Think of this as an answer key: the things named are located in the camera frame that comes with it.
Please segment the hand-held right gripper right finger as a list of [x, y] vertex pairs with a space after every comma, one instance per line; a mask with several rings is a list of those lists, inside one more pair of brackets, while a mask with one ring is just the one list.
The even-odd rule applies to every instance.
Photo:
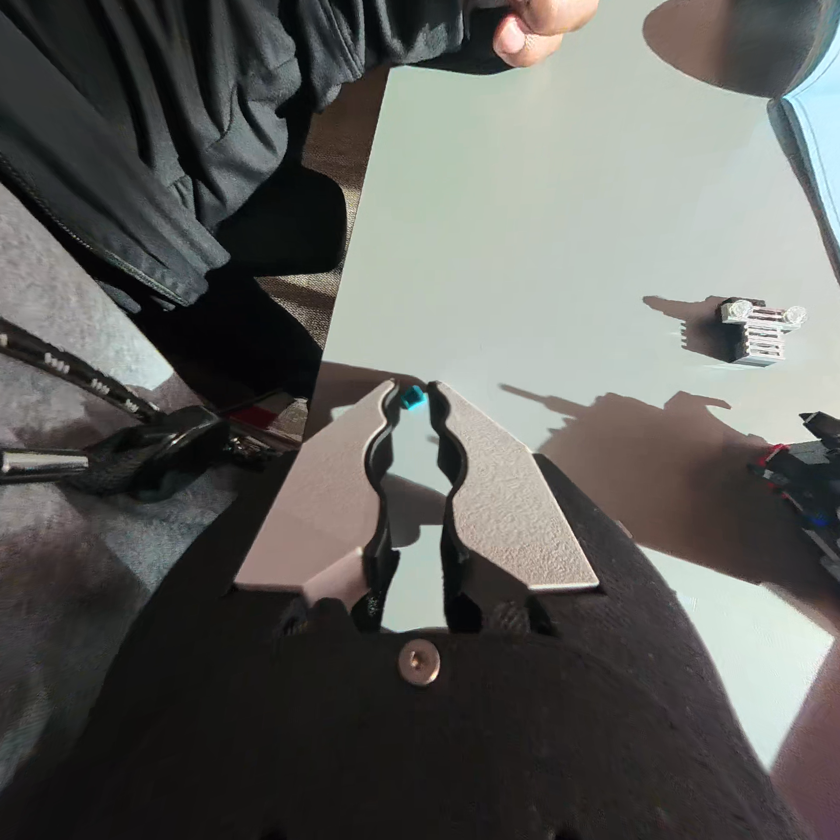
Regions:
[[451, 485], [440, 539], [447, 629], [549, 633], [546, 599], [601, 583], [537, 456], [451, 385], [433, 381], [427, 397]]

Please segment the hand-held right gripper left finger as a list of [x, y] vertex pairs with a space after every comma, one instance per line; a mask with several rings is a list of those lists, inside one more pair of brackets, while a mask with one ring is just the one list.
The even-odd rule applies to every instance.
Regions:
[[340, 601], [364, 632], [382, 630], [399, 563], [383, 479], [393, 463], [399, 388], [383, 381], [298, 450], [234, 578], [244, 592]]

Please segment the black red toy brick truck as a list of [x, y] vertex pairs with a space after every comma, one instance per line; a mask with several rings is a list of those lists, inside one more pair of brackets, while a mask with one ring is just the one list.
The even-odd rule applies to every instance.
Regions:
[[749, 471], [794, 510], [800, 529], [822, 552], [821, 566], [839, 580], [839, 420], [802, 413], [813, 440], [778, 444], [749, 463]]

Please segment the grey black grille brick assembly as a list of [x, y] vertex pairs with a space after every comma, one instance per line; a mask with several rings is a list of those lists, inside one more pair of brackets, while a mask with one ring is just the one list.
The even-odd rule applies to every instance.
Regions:
[[784, 361], [786, 337], [802, 327], [808, 311], [801, 306], [772, 308], [757, 298], [731, 297], [717, 306], [726, 346], [723, 360], [763, 368]]

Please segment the light blue instruction booklet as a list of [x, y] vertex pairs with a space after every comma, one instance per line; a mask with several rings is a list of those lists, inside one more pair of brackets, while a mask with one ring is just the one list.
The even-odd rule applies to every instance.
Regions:
[[792, 89], [769, 104], [768, 116], [839, 278], [838, 41], [804, 71]]

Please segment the person's right forearm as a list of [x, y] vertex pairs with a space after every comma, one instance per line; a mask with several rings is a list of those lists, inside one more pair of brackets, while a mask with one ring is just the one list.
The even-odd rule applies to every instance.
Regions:
[[839, 644], [823, 660], [771, 780], [815, 838], [839, 838]]

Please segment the grey desk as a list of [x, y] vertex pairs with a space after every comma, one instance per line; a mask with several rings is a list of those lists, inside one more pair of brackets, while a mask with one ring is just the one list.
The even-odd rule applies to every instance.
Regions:
[[[748, 463], [838, 416], [838, 283], [767, 113], [832, 2], [601, 2], [532, 70], [393, 70], [318, 398], [350, 367], [441, 381], [644, 548], [769, 770], [837, 589]], [[801, 306], [729, 364], [728, 298]]]

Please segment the person's left hand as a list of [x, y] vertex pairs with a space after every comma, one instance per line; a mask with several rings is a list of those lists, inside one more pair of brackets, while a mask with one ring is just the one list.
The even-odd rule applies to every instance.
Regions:
[[495, 54], [509, 67], [528, 68], [551, 56], [564, 35], [585, 26], [597, 1], [510, 1], [493, 35]]

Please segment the red white card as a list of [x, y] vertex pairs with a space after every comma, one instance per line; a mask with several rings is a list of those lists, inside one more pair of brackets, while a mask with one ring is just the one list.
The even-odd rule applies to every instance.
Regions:
[[277, 450], [297, 450], [308, 422], [310, 401], [278, 391], [219, 412], [240, 434]]

